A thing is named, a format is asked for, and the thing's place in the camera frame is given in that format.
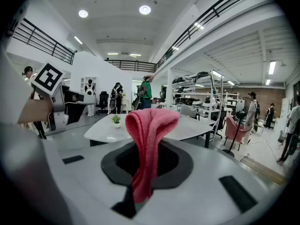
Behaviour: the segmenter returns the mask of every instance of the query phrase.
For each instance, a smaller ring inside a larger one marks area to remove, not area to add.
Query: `plant pot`
[[[113,127],[114,127],[114,128],[120,128],[120,127],[121,127],[121,124],[120,124],[120,123],[113,123]]]

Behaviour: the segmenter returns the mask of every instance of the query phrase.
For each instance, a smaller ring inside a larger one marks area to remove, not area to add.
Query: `black office chair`
[[[97,108],[101,108],[98,109],[98,111],[96,112],[97,113],[100,113],[100,111],[102,111],[103,109],[106,110],[106,107],[108,107],[108,94],[106,91],[102,91],[99,95],[99,104],[96,105]]]
[[[217,133],[216,135],[220,136],[221,139],[223,138],[221,134],[218,133],[219,130],[222,130],[224,128],[224,118],[226,117],[226,111],[221,111],[221,115],[220,115],[220,121],[217,125]],[[211,120],[217,121],[218,116],[211,116]],[[213,130],[211,131],[211,133],[214,133],[216,129],[216,126],[214,126]]]

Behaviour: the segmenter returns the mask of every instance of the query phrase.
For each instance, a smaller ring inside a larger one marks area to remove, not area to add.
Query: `fluorescent light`
[[[217,73],[216,71],[212,71],[212,73],[218,77],[221,77],[221,78],[224,77],[223,75],[221,75],[220,73]]]
[[[141,6],[139,10],[140,10],[140,13],[143,15],[147,15],[151,12],[151,8],[147,5]]]
[[[78,43],[83,44],[76,36],[74,37]]]
[[[200,25],[199,23],[197,23],[197,22],[196,22],[194,25],[195,25],[196,27],[200,28],[201,30],[204,29],[204,27],[203,27],[202,25]]]
[[[273,74],[274,73],[275,65],[276,65],[276,61],[271,61],[270,62],[269,74]]]
[[[85,18],[85,17],[87,17],[89,15],[89,13],[88,13],[87,10],[80,10],[78,14],[82,18]]]

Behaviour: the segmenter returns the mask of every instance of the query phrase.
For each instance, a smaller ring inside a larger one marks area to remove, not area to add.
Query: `black railing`
[[[156,64],[150,62],[130,61],[130,60],[105,60],[122,70],[140,71],[154,73]]]
[[[26,18],[20,23],[13,37],[68,64],[73,63],[73,51],[55,41]]]
[[[158,61],[156,69],[163,65],[176,51],[180,49],[182,44],[190,40],[195,32],[199,29],[204,29],[204,26],[214,18],[220,17],[221,13],[227,10],[232,5],[241,0],[219,0],[209,9],[207,9],[200,17],[198,17],[172,44],[172,46],[165,52],[163,57]]]

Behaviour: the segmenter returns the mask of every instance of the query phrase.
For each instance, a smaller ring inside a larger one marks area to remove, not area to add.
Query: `round ceiling light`
[[[80,10],[78,14],[80,17],[83,17],[83,18],[85,18],[89,15],[87,10]]]
[[[143,5],[140,7],[140,13],[141,14],[144,14],[144,15],[147,15],[151,12],[151,8],[147,5]]]

